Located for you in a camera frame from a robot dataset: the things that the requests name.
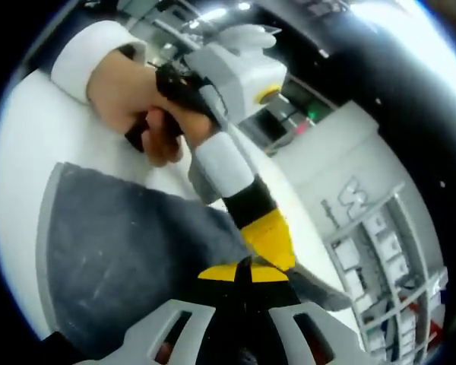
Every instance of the yellow part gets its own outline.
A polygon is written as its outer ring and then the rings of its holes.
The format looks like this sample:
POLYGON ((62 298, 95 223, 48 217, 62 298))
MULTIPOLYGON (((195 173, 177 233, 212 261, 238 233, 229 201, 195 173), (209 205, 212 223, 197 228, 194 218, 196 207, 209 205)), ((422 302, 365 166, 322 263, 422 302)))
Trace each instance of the yellow part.
POLYGON ((255 104, 260 104, 261 100, 264 98, 265 95, 273 93, 274 91, 280 91, 281 89, 282 85, 279 84, 268 85, 264 90, 260 91, 257 95, 255 95, 255 104))
POLYGON ((289 227, 278 209, 244 227, 242 236, 258 255, 279 269, 286 271, 296 265, 289 227))
POLYGON ((288 280, 287 276, 276 268, 252 264, 252 283, 270 283, 288 280))
POLYGON ((235 281, 235 273, 237 262, 227 265, 213 266, 207 268, 200 275, 198 279, 218 280, 218 281, 235 281))

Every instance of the storage rack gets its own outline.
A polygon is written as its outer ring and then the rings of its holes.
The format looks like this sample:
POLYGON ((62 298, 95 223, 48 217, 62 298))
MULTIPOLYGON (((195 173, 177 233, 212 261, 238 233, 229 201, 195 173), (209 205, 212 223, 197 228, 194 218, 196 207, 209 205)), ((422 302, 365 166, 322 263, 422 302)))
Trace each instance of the storage rack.
POLYGON ((434 285, 437 274, 430 275, 429 269, 426 264, 426 260, 423 256, 423 249, 419 237, 416 234, 415 226, 413 225, 412 217, 407 211, 406 205, 401 198, 400 192, 404 189, 404 184, 401 183, 391 189, 388 194, 372 205, 366 210, 359 219, 352 221, 347 226, 340 228, 333 235, 329 236, 325 240, 325 245, 328 250, 329 256, 334 263, 334 267, 337 270, 340 279, 342 280, 343 286, 346 292, 350 292, 350 286, 347 283, 345 277, 345 271, 338 259, 334 247, 337 243, 345 238, 349 237, 356 230, 364 230, 363 222, 368 220, 375 213, 385 210, 391 219, 391 225, 398 232, 400 241, 402 244, 403 254, 407 259, 407 264, 410 268, 410 273, 416 281, 416 287, 413 292, 408 295, 407 298, 401 300, 399 297, 399 287, 392 281, 391 275, 388 272, 388 266, 384 259, 379 241, 375 235, 367 232, 369 249, 372 250, 374 256, 377 258, 376 265, 379 266, 379 270, 382 272, 382 276, 388 285, 389 293, 385 297, 386 300, 390 300, 391 308, 387 311, 383 311, 376 318, 365 321, 363 313, 360 313, 356 308, 356 304, 353 301, 352 310, 356 318, 357 325, 361 332, 363 345, 367 351, 370 351, 368 332, 378 328, 385 321, 394 321, 396 325, 397 336, 392 347, 397 348, 397 359, 392 363, 404 363, 405 357, 414 355, 414 364, 422 364, 426 359, 428 344, 431 342, 435 335, 430 334, 430 323, 431 323, 431 310, 429 301, 431 298, 431 289, 434 285), (416 320, 416 334, 415 334, 415 346, 411 352, 402 354, 402 311, 406 309, 410 304, 417 303, 419 308, 416 320))

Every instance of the white sleeve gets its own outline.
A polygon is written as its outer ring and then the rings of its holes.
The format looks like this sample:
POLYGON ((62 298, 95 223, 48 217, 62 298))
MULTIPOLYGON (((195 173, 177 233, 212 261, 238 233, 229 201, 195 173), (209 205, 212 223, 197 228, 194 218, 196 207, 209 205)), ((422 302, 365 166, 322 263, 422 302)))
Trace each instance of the white sleeve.
POLYGON ((93 70, 108 53, 126 45, 135 48, 134 61, 145 63, 145 42, 115 21, 94 23, 62 49, 52 66, 51 80, 75 99, 87 103, 86 89, 93 70))

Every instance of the shelf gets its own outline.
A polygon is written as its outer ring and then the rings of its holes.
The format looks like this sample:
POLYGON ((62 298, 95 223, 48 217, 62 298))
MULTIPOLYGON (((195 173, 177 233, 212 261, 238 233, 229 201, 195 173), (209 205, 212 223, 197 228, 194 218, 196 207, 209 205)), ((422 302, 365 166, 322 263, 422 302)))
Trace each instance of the shelf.
POLYGON ((373 216, 374 213, 379 211, 385 204, 388 203, 393 197, 396 196, 396 194, 399 193, 400 190, 404 187, 404 183, 401 182, 399 185, 395 186, 393 189, 391 189, 386 196, 383 198, 379 199, 374 205, 370 207, 365 213, 363 213, 357 220, 351 222, 350 224, 347 224, 346 226, 340 228, 338 231, 336 231, 334 234, 330 235, 325 242, 332 244, 334 242, 337 242, 344 237, 348 236, 352 230, 356 228, 359 224, 361 224, 363 221, 366 219, 370 218, 373 216))
MULTIPOLYGON (((386 260, 383 256, 383 253, 380 249, 380 245, 379 245, 379 242, 377 240, 377 237, 373 236, 372 234, 366 232, 368 238, 370 238, 370 242, 372 243, 373 245, 373 249, 375 250, 377 256, 378 256, 378 260, 379 260, 379 263, 380 263, 380 266, 382 267, 382 271, 384 273, 384 276, 385 276, 385 279, 387 280, 387 283, 388 283, 388 288, 390 290, 390 294, 391 294, 391 300, 392 300, 392 304, 393 304, 393 308, 392 309, 398 309, 400 307, 400 304, 401 304, 401 300, 399 299, 398 297, 398 292, 397 292, 397 289, 394 285, 394 282, 392 281, 391 279, 391 276, 390 274, 388 273, 388 267, 386 265, 386 260)), ((398 336, 398 358, 402 358, 402 341, 401 341, 401 328, 402 328, 402 321, 401 321, 401 316, 400 316, 400 311, 398 312, 398 314, 395 316, 395 323, 397 325, 397 336, 398 336)))
POLYGON ((383 322, 385 322, 386 320, 390 319, 391 317, 397 315, 403 309, 407 308, 409 306, 409 304, 411 304, 414 301, 416 301, 416 299, 418 297, 423 295, 426 292, 426 290, 429 289, 428 286, 429 286, 429 283, 424 283, 419 288, 417 288, 417 290, 414 291, 412 293, 412 295, 407 297, 403 302, 400 302, 398 307, 392 308, 391 310, 386 312, 386 314, 384 314, 383 316, 380 316, 377 319, 373 319, 371 322, 366 323, 363 326, 363 329, 366 330, 366 331, 368 331, 370 329, 373 329, 376 326, 381 325, 383 322))
MULTIPOLYGON (((418 353, 419 351, 423 350, 424 348, 427 348, 427 345, 437 336, 437 333, 433 333, 430 337, 427 338, 427 340, 425 340, 422 344, 419 344, 418 346, 416 346, 416 348, 414 348, 411 352, 407 352, 405 354, 405 356, 409 356, 409 355, 412 355, 412 354, 416 354, 418 353)), ((400 360, 396 360, 396 361, 393 361, 391 363, 395 363, 395 364, 399 364, 400 362, 402 361, 402 359, 400 360)))
POLYGON ((360 332, 362 334, 363 344, 368 349, 368 335, 367 331, 371 331, 375 327, 380 326, 382 323, 388 320, 394 320, 395 330, 397 331, 397 337, 395 338, 394 346, 398 349, 398 356, 396 361, 393 363, 400 363, 403 356, 408 354, 415 354, 414 363, 420 365, 427 354, 427 344, 433 340, 434 335, 429 337, 431 313, 430 313, 430 290, 433 285, 434 277, 429 277, 429 270, 427 268, 426 260, 423 255, 423 249, 421 246, 420 238, 417 235, 416 228, 412 221, 412 217, 407 210, 406 202, 402 199, 401 190, 404 184, 401 183, 395 186, 386 196, 379 199, 374 205, 372 205, 367 211, 365 211, 356 221, 349 223, 347 226, 340 228, 337 232, 329 236, 325 240, 325 245, 328 248, 331 259, 334 262, 334 266, 337 268, 337 272, 341 277, 343 285, 346 291, 350 291, 348 284, 345 280, 345 272, 342 269, 339 259, 334 251, 333 244, 337 243, 347 237, 351 237, 355 241, 356 248, 360 251, 361 249, 367 249, 374 256, 375 268, 378 268, 378 273, 382 274, 381 282, 377 287, 381 288, 382 293, 389 293, 389 300, 391 301, 392 308, 389 311, 384 311, 382 308, 374 309, 370 315, 376 317, 370 322, 363 324, 363 316, 356 310, 355 304, 352 305, 353 312, 355 313, 356 321, 358 323, 360 332), (370 233, 363 225, 362 222, 369 219, 377 212, 381 212, 385 220, 388 220, 388 230, 392 230, 397 233, 399 241, 401 242, 402 253, 409 265, 410 273, 415 276, 416 288, 408 297, 401 301, 399 297, 399 287, 393 281, 390 269, 385 259, 384 253, 380 246, 379 236, 370 233), (403 310, 409 307, 410 304, 417 303, 419 307, 416 311, 416 325, 415 325, 415 340, 417 345, 410 353, 403 354, 402 345, 402 317, 401 313, 403 310))
MULTIPOLYGON (((334 250, 332 249, 331 245, 330 245, 330 247, 327 247, 327 251, 328 251, 328 254, 329 254, 331 260, 334 263, 334 267, 336 268, 337 274, 340 276, 341 283, 343 283, 344 291, 349 293, 350 287, 348 286, 348 283, 346 281, 346 278, 344 275, 344 270, 341 267, 340 261, 338 260, 336 253, 334 253, 334 250)), ((351 309, 355 316, 356 324, 358 325, 358 328, 361 329, 363 327, 363 320, 362 320, 362 316, 359 314, 358 309, 355 306, 354 301, 351 301, 351 309)), ((362 342, 363 342, 363 347, 365 348, 365 351, 369 351, 368 336, 366 335, 366 332, 360 331, 360 334, 362 336, 362 342)))

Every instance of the white table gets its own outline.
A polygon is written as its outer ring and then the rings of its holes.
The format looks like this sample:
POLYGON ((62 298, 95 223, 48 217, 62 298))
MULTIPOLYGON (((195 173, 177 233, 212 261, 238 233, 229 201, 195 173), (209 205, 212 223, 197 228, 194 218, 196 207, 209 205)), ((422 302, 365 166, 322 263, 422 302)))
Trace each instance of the white table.
MULTIPOLYGON (((292 186, 270 158, 241 132, 236 133, 287 219, 297 260, 328 284, 343 290, 323 242, 292 186)), ((68 97, 39 71, 16 86, 0 121, 0 263, 14 298, 40 338, 48 336, 51 329, 37 283, 36 230, 53 167, 58 162, 71 162, 197 199, 187 180, 190 160, 185 148, 185 156, 178 164, 153 169, 122 136, 104 127, 89 107, 68 97)), ((213 206, 223 209, 222 202, 213 206)), ((351 309, 332 314, 359 333, 351 309)))

